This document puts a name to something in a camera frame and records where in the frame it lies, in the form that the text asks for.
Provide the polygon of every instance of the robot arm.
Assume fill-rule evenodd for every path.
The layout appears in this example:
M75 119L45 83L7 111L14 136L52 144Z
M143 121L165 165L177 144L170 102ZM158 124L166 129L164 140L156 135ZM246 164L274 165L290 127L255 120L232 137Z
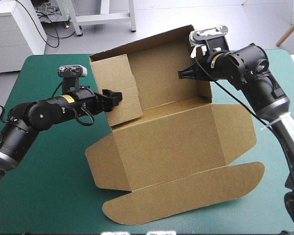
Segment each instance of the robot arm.
M262 119L269 122L268 129L278 138L289 165L290 175L285 186L292 192L287 193L284 200L294 222L294 119L289 113L290 100L270 72L265 51L250 44L230 52L226 33L227 27L223 25L191 32L190 43L195 46L191 57L196 63L179 71L179 77L213 82L226 79L243 92L256 118L263 124ZM207 52L197 58L201 47L206 47Z
M103 90L99 94L89 86L80 86L79 78L86 75L83 66L61 66L58 71L58 76L63 77L61 96L21 103L9 111L0 132L0 179L18 166L40 131L72 119L85 126L92 125L94 115L110 112L121 102L120 92ZM91 122L83 122L81 116L88 116Z

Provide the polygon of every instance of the cardboard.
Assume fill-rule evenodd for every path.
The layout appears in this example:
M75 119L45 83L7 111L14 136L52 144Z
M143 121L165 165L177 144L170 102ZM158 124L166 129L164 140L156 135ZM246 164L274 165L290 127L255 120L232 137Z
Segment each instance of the cardboard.
M98 187L131 192L103 205L120 224L236 199L264 174L262 163L227 166L256 143L250 114L240 105L211 104L208 82L178 79L177 71L193 63L192 30L90 56L98 87L124 91L124 103L107 115L112 133L86 150Z

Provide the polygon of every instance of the green table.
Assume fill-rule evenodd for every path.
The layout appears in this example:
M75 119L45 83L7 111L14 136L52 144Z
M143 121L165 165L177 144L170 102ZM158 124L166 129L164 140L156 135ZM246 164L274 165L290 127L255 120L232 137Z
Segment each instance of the green table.
M289 95L294 116L294 64L284 50L267 51L271 70ZM81 64L88 76L81 84L97 89L87 54L39 55L29 57L6 104L45 99L61 81L60 65ZM221 82L243 101L241 92ZM235 103L213 85L214 103ZM288 190L284 182L287 165L274 136L261 131L254 119L257 144L233 164L261 161L266 172L260 185L240 199L160 219L141 226L124 226L107 218L102 204L126 192L95 186L85 149L110 132L104 114L91 127L75 120L40 133L20 166L6 174L0 184L0 233L100 233L176 230L180 233L278 233L294 231L283 203Z

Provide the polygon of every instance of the white floor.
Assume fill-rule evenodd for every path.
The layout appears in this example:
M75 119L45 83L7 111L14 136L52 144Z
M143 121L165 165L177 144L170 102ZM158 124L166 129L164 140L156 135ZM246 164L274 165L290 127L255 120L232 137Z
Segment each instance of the white floor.
M135 0L137 32L130 31L129 23L84 26L84 36L73 35L61 40L58 48L46 47L45 54L96 53L186 24L197 29L228 26L230 49L240 49L256 43L265 49L277 48L279 38L290 27L291 0ZM99 0L75 0L80 15L97 13ZM111 12L128 9L127 0L111 0ZM57 24L61 37L74 29ZM49 34L55 35L50 25ZM56 39L49 38L52 45ZM294 54L294 34L282 45ZM4 105L18 76L17 72L0 73L0 104Z

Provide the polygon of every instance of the white drawer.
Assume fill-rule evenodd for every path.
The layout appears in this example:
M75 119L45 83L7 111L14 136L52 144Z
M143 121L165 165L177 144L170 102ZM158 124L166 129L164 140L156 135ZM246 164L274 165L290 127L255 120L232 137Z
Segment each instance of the white drawer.
M26 45L27 42L20 30L0 32L0 47Z
M20 30L13 16L0 16L0 32Z
M21 70L30 55L32 52L28 45L0 47L0 72Z

